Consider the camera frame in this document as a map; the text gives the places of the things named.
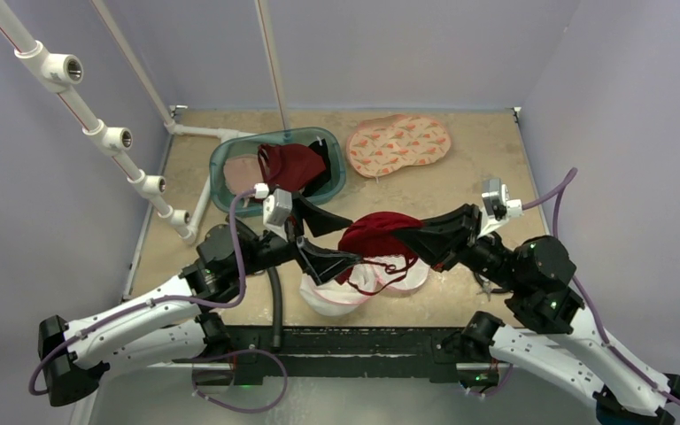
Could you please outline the dark red garment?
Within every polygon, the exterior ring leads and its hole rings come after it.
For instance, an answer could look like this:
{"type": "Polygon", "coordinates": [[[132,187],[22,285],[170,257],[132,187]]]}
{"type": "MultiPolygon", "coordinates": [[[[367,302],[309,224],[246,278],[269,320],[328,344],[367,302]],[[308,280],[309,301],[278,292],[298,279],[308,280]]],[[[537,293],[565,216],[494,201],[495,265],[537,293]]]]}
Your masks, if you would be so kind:
{"type": "Polygon", "coordinates": [[[419,261],[419,256],[397,239],[400,229],[419,229],[421,220],[399,212],[373,212],[354,221],[343,233],[337,244],[339,251],[362,257],[359,265],[380,266],[394,279],[379,290],[362,290],[350,282],[350,271],[342,272],[337,281],[348,283],[364,296],[374,296],[393,283],[401,282],[408,271],[419,261]]]}

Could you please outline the round pink white laundry bag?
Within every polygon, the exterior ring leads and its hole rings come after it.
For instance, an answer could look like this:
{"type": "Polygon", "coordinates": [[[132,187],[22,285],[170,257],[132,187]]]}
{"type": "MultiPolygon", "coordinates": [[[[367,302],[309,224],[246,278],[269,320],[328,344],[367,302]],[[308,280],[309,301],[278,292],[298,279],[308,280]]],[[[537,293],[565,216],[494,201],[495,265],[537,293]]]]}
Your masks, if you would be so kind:
{"type": "Polygon", "coordinates": [[[322,285],[302,275],[298,286],[304,301],[318,314],[338,317],[349,314],[372,298],[407,296],[428,280],[430,267],[422,260],[403,256],[374,257],[351,269],[344,281],[322,285]]]}

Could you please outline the dark red bra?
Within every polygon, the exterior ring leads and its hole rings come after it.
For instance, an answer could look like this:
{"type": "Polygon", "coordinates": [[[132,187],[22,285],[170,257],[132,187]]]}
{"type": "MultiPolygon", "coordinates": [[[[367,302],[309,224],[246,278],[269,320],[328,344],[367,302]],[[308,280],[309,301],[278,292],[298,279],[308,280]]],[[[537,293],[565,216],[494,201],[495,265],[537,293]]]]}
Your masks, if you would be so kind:
{"type": "Polygon", "coordinates": [[[325,158],[303,144],[261,144],[257,158],[263,182],[288,191],[311,195],[330,177],[325,158]]]}

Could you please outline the pink bra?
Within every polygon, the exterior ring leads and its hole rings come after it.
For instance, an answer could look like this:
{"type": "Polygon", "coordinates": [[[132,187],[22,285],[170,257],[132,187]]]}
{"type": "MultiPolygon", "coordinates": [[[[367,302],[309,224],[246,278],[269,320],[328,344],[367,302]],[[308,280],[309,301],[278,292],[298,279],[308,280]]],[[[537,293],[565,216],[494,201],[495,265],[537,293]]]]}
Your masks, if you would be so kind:
{"type": "Polygon", "coordinates": [[[264,182],[256,154],[243,154],[228,158],[223,166],[223,176],[228,190],[234,196],[264,182]]]}

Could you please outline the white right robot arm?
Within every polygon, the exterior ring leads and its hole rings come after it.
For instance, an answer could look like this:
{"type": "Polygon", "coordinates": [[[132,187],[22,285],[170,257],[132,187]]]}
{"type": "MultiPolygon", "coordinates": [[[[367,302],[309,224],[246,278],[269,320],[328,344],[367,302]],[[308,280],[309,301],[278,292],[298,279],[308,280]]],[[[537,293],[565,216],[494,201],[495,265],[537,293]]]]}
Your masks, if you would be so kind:
{"type": "Polygon", "coordinates": [[[521,367],[591,404],[602,424],[672,424],[668,404],[680,402],[680,375],[647,365],[613,337],[575,283],[576,264],[554,236],[516,248],[498,235],[500,220],[464,205],[394,237],[434,271],[467,267],[507,290],[509,326],[479,311],[461,331],[462,351],[474,360],[521,367]]]}

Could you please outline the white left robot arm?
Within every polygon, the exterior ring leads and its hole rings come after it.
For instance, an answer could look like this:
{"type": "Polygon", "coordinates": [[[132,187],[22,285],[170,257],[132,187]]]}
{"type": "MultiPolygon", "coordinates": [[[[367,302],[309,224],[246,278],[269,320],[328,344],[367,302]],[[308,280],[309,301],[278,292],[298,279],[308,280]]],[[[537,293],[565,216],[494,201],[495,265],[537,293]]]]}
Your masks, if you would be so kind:
{"type": "Polygon", "coordinates": [[[243,302],[250,275],[294,262],[323,284],[359,263],[356,254],[311,242],[312,236],[348,228],[349,219],[297,192],[277,189],[263,200],[264,234],[255,235],[230,214],[197,246],[192,264],[153,290],[83,319],[54,315],[43,320],[39,363],[28,392],[45,396],[52,406],[66,406],[125,367],[200,357],[219,361],[228,353],[220,311],[243,302]]]}

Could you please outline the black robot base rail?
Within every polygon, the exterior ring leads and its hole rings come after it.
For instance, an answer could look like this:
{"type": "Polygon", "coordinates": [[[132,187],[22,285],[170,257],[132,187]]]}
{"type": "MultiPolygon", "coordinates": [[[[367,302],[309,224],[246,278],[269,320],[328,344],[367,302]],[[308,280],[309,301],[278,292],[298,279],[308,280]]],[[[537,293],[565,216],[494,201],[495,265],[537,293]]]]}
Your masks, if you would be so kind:
{"type": "Polygon", "coordinates": [[[280,344],[274,344],[274,331],[269,326],[238,325],[227,332],[210,333],[202,353],[194,358],[217,356],[235,350],[258,348],[269,352],[301,353],[371,353],[440,352],[466,362],[493,359],[484,348],[464,339],[461,328],[411,327],[294,327],[282,330],[280,344]]]}

